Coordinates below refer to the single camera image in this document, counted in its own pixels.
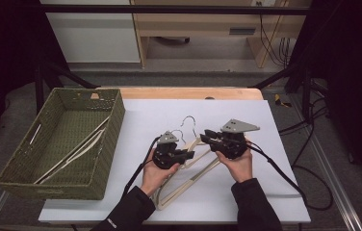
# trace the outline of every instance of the white tabletop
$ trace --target white tabletop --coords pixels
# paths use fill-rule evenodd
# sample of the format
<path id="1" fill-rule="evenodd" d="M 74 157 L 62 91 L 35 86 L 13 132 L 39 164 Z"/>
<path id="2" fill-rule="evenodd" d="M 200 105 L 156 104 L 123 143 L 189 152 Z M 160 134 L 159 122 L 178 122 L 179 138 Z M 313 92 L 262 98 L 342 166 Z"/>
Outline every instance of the white tabletop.
<path id="1" fill-rule="evenodd" d="M 283 144 L 278 135 L 268 101 L 265 100 L 188 100 L 188 99 L 124 99 L 126 113 L 117 141 L 109 183 L 103 200 L 46 200 L 39 221 L 50 223 L 97 223 L 104 219 L 120 200 L 124 186 L 144 159 L 154 138 L 167 130 L 181 129 L 184 140 L 194 138 L 204 129 L 219 131 L 230 118 L 260 126 L 248 132 L 258 144 L 294 181 Z M 180 133 L 173 132 L 179 139 Z M 266 161 L 252 151 L 254 176 L 258 178 L 268 201 L 282 223 L 310 222 L 301 196 Z M 185 169 L 186 176 L 195 169 Z M 134 185 L 140 186 L 142 173 Z M 233 223 L 237 205 L 230 191 L 234 180 L 220 164 L 200 178 L 165 210 L 156 211 L 147 223 Z"/>

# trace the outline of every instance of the person's arm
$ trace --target person's arm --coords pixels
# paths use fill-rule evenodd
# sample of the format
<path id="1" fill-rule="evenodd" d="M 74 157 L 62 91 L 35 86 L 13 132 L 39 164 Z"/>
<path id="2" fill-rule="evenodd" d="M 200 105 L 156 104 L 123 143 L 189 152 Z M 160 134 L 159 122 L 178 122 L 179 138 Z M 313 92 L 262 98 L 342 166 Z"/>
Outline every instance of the person's arm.
<path id="1" fill-rule="evenodd" d="M 221 152 L 216 153 L 236 181 L 232 186 L 232 193 L 239 209 L 239 230 L 282 230 L 280 220 L 258 180 L 253 178 L 250 149 L 234 160 L 227 159 Z"/>
<path id="2" fill-rule="evenodd" d="M 121 198 L 114 210 L 93 227 L 92 231 L 139 230 L 142 222 L 148 219 L 154 211 L 154 203 L 136 186 Z"/>
<path id="3" fill-rule="evenodd" d="M 239 209 L 239 230 L 282 230 L 280 220 L 256 178 L 235 183 L 232 193 Z"/>
<path id="4" fill-rule="evenodd" d="M 142 186 L 134 187 L 126 194 L 114 210 L 91 231 L 137 231 L 142 222 L 148 219 L 155 211 L 155 206 L 150 196 L 163 184 L 163 182 L 178 169 L 175 164 L 170 169 L 160 169 L 154 165 L 151 151 L 147 164 L 142 173 Z"/>

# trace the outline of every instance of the wire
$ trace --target wire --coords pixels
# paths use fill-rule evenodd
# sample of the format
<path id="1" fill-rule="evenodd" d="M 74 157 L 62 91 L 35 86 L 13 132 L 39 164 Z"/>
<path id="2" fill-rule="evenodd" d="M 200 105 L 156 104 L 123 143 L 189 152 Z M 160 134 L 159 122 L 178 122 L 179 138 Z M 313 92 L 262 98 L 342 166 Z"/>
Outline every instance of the wire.
<path id="1" fill-rule="evenodd" d="M 327 186 L 327 184 L 325 183 L 325 181 L 320 178 L 316 173 L 312 172 L 311 170 L 305 168 L 305 167 L 300 167 L 300 166 L 297 166 L 298 168 L 301 168 L 303 170 L 306 170 L 308 172 L 310 172 L 311 174 L 313 174 L 314 176 L 316 176 L 320 181 L 322 181 L 324 183 L 324 185 L 328 188 L 328 192 L 329 192 L 329 195 L 330 195 L 330 201 L 329 201 L 329 204 L 327 206 L 324 206 L 322 208 L 319 208 L 319 207 L 316 207 L 316 206 L 313 206 L 313 205 L 310 205 L 307 201 L 307 197 L 306 197 L 306 194 L 304 193 L 304 191 L 295 183 L 293 182 L 281 169 L 280 167 L 274 162 L 274 160 L 272 158 L 270 158 L 268 155 L 266 155 L 266 153 L 262 150 L 261 147 L 259 147 L 256 143 L 254 142 L 251 142 L 249 141 L 249 143 L 251 145 L 246 145 L 249 149 L 251 150 L 254 150 L 256 151 L 257 153 L 261 154 L 262 156 L 264 156 L 268 162 L 273 166 L 273 168 L 277 171 L 277 173 L 280 174 L 280 176 L 283 177 L 283 179 L 286 180 L 286 182 L 288 182 L 296 191 L 298 191 L 298 193 L 300 193 L 303 201 L 304 201 L 304 204 L 307 208 L 310 208 L 310 209 L 314 209 L 314 210 L 318 210 L 318 211 L 325 211 L 327 209 L 329 209 L 332 204 L 333 204 L 333 195 L 332 195 L 332 192 L 331 192 L 331 189 Z"/>
<path id="2" fill-rule="evenodd" d="M 319 109 L 319 112 L 322 111 L 322 110 L 325 110 L 325 109 L 326 109 L 326 107 L 321 108 L 321 109 Z M 327 112 L 323 112 L 323 113 L 321 113 L 321 114 L 318 114 L 318 112 L 315 112 L 314 119 L 316 119 L 316 118 L 318 118 L 318 117 L 320 117 L 320 116 L 323 116 L 323 115 L 325 115 L 326 113 L 327 113 Z M 293 128 L 292 128 L 292 127 L 289 127 L 289 128 L 287 128 L 287 129 L 283 129 L 282 132 L 279 132 L 280 137 L 293 134 L 293 133 L 295 133 L 296 131 L 301 130 L 301 129 L 303 129 L 303 128 L 306 128 L 306 127 L 308 127 L 308 126 L 310 125 L 310 124 L 306 124 L 306 125 L 304 125 L 304 126 L 302 126 L 302 127 L 299 127 L 299 125 L 302 125 L 303 123 L 306 123 L 306 120 L 303 120 L 302 122 L 294 125 L 294 126 L 296 126 L 296 127 L 292 126 Z"/>
<path id="3" fill-rule="evenodd" d="M 313 114 L 314 114 L 314 113 L 313 113 L 313 108 L 315 107 L 316 103 L 318 103 L 319 101 L 322 101 L 322 100 L 324 100 L 324 97 L 315 100 L 315 101 L 311 104 L 311 106 L 310 106 L 310 114 L 309 114 L 309 115 L 313 115 Z M 298 159 L 300 158 L 300 156 L 302 155 L 304 149 L 306 148 L 308 142 L 310 142 L 310 140 L 311 140 L 311 138 L 312 138 L 312 136 L 313 136 L 313 133 L 314 133 L 314 117 L 313 117 L 313 116 L 310 116 L 310 125 L 312 126 L 312 127 L 311 127 L 311 131 L 310 131 L 310 134 L 309 134 L 309 136 L 307 137 L 306 142 L 304 143 L 304 145 L 301 147 L 300 151 L 298 152 L 297 156 L 295 157 L 295 160 L 293 161 L 292 166 L 294 166 L 294 165 L 297 163 Z"/>
<path id="4" fill-rule="evenodd" d="M 72 227 L 72 229 L 73 229 L 74 231 L 78 231 L 78 229 L 76 228 L 76 225 L 70 224 L 70 226 Z"/>
<path id="5" fill-rule="evenodd" d="M 257 4 L 256 6 L 262 7 L 261 2 L 256 3 L 256 4 Z M 260 18 L 260 29 L 261 29 L 260 40 L 261 40 L 263 46 L 265 47 L 266 51 L 268 52 L 268 54 L 271 57 L 271 60 L 273 61 L 274 64 L 280 65 L 280 66 L 283 66 L 284 68 L 286 68 L 287 65 L 288 65 L 288 57 L 289 57 L 288 54 L 289 54 L 290 39 L 288 38 L 288 40 L 286 41 L 287 42 L 286 47 L 284 46 L 284 44 L 282 45 L 282 43 L 284 43 L 284 42 L 282 42 L 282 40 L 284 40 L 284 39 L 282 38 L 280 40 L 279 56 L 277 56 L 274 53 L 274 50 L 273 50 L 273 47 L 272 47 L 272 41 L 269 39 L 268 35 L 266 34 L 265 28 L 263 26 L 263 17 L 262 17 L 261 14 L 259 14 L 259 18 Z M 268 42 L 268 46 L 263 42 L 263 34 L 265 35 L 265 39 Z"/>
<path id="6" fill-rule="evenodd" d="M 328 210 L 329 208 L 331 208 L 331 206 L 333 205 L 333 202 L 334 202 L 333 193 L 332 193 L 331 189 L 328 187 L 327 183 L 325 183 L 325 181 L 322 179 L 322 177 L 318 176 L 315 172 L 313 172 L 309 168 L 302 167 L 302 166 L 292 166 L 292 169 L 295 169 L 295 168 L 302 169 L 302 170 L 307 171 L 308 173 L 312 174 L 320 182 L 322 182 L 324 184 L 325 188 L 328 190 L 328 194 L 330 196 L 330 200 L 328 202 L 328 205 L 326 205 L 325 207 L 322 207 L 322 208 L 318 208 L 318 207 L 309 205 L 309 208 L 314 209 L 314 210 L 319 210 L 319 211 L 325 211 L 325 210 Z"/>
<path id="7" fill-rule="evenodd" d="M 271 60 L 273 61 L 274 64 L 276 65 L 283 65 L 283 63 L 277 58 L 276 54 L 274 53 L 274 50 L 273 50 L 273 47 L 272 47 L 272 43 L 271 41 L 269 40 L 268 38 L 268 35 L 266 34 L 265 32 L 265 29 L 263 27 L 263 19 L 262 19 L 262 15 L 259 14 L 259 17 L 260 17 L 260 40 L 263 44 L 263 46 L 265 47 L 266 51 L 268 52 L 269 56 L 271 57 Z M 266 37 L 266 40 L 268 41 L 269 43 L 269 47 L 266 46 L 266 44 L 263 42 L 263 34 L 265 34 L 265 37 Z"/>
<path id="8" fill-rule="evenodd" d="M 154 143 L 159 139 L 160 137 L 156 137 L 154 139 L 154 141 L 151 143 L 150 148 L 148 148 L 148 152 L 147 155 L 145 155 L 144 160 L 142 161 L 142 163 L 139 165 L 139 167 L 137 167 L 136 171 L 134 172 L 133 176 L 130 178 L 129 182 L 126 184 L 126 186 L 124 187 L 124 191 L 123 191 L 123 195 L 121 196 L 121 198 L 123 198 L 130 190 L 131 185 L 133 185 L 133 182 L 136 180 L 136 177 L 140 174 L 140 172 L 142 171 L 142 168 L 149 163 L 150 161 L 147 161 L 148 156 L 151 153 L 151 150 L 153 149 Z"/>
<path id="9" fill-rule="evenodd" d="M 325 113 L 321 114 L 321 111 L 325 110 L 326 107 L 322 107 L 320 109 L 318 109 L 315 113 L 313 112 L 313 108 L 315 107 L 315 105 L 324 100 L 324 97 L 322 98 L 319 98 L 317 100 L 315 100 L 312 104 L 311 104 L 311 107 L 310 107 L 310 110 L 311 110 L 311 119 L 310 119 L 310 124 L 308 125 L 311 125 L 312 126 L 312 130 L 307 138 L 307 141 L 304 143 L 303 147 L 300 149 L 299 153 L 297 154 L 296 158 L 295 158 L 295 161 L 294 163 L 291 165 L 291 168 L 299 168 L 299 169 L 302 169 L 302 170 L 305 170 L 307 172 L 309 172 L 310 174 L 312 174 L 313 176 L 315 176 L 319 181 L 321 181 L 324 186 L 327 188 L 328 190 L 328 194 L 329 194 L 329 202 L 328 202 L 328 205 L 324 206 L 324 207 L 316 207 L 316 206 L 313 206 L 313 205 L 310 205 L 308 204 L 308 201 L 307 201 L 307 197 L 305 195 L 305 193 L 301 190 L 301 188 L 296 185 L 279 167 L 278 165 L 273 161 L 272 158 L 270 158 L 268 155 L 266 155 L 266 153 L 262 150 L 262 148 L 260 148 L 256 143 L 253 143 L 253 142 L 249 142 L 251 143 L 252 145 L 254 145 L 255 147 L 253 147 L 252 145 L 248 145 L 247 147 L 249 149 L 252 149 L 256 152 L 258 152 L 259 154 L 261 154 L 262 156 L 264 156 L 268 162 L 274 167 L 274 169 L 295 189 L 297 190 L 301 197 L 303 198 L 303 201 L 304 201 L 304 204 L 306 205 L 307 208 L 310 208 L 310 209 L 313 209 L 313 210 L 318 210 L 318 211 L 325 211 L 325 210 L 328 210 L 329 208 L 331 208 L 332 204 L 333 204 L 333 201 L 334 201 L 334 198 L 333 198 L 333 194 L 332 194 L 332 191 L 331 189 L 328 187 L 328 185 L 325 183 L 325 181 L 320 177 L 318 176 L 315 172 L 313 172 L 312 170 L 306 168 L 306 167 L 302 167 L 302 166 L 299 166 L 299 165 L 296 165 L 296 162 L 298 161 L 298 159 L 300 158 L 301 154 L 303 153 L 303 150 L 305 148 L 305 146 L 307 145 L 307 143 L 310 141 L 312 135 L 313 135 L 313 131 L 314 131 L 314 119 L 316 119 L 317 117 L 319 116 L 322 116 L 324 115 Z M 283 129 L 281 131 L 279 131 L 279 133 L 281 132 L 286 132 L 286 131 L 290 131 L 290 130 L 293 130 L 293 129 L 296 129 L 298 128 L 299 126 L 301 126 L 302 124 L 306 123 L 306 120 L 303 120 L 302 122 L 300 123 L 297 123 L 289 128 L 286 128 L 286 129 Z"/>

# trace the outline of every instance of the wicker basket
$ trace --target wicker basket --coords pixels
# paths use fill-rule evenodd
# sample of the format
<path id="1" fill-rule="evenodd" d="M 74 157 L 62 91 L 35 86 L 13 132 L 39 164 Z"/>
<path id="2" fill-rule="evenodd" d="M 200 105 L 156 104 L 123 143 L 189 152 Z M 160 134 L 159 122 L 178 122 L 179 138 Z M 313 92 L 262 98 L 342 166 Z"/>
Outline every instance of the wicker basket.
<path id="1" fill-rule="evenodd" d="M 53 89 L 1 172 L 0 187 L 22 198 L 102 199 L 124 113 L 120 90 Z M 96 130 L 102 132 L 89 139 Z M 86 139 L 83 155 L 36 183 Z"/>

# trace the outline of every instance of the wooden cabinet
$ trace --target wooden cabinet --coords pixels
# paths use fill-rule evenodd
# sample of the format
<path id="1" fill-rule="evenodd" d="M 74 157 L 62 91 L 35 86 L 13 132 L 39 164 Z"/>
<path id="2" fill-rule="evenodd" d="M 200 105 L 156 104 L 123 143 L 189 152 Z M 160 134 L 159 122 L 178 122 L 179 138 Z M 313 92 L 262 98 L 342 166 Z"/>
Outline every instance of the wooden cabinet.
<path id="1" fill-rule="evenodd" d="M 276 0 L 274 6 L 307 7 L 310 1 Z M 131 4 L 248 7 L 252 5 L 252 0 L 131 0 Z M 146 47 L 150 37 L 247 37 L 259 67 L 265 65 L 268 57 L 268 51 L 260 40 L 260 15 L 137 13 L 134 14 L 134 19 L 142 64 L 145 64 Z M 304 16 L 262 16 L 263 29 L 270 40 L 296 38 L 303 21 Z"/>

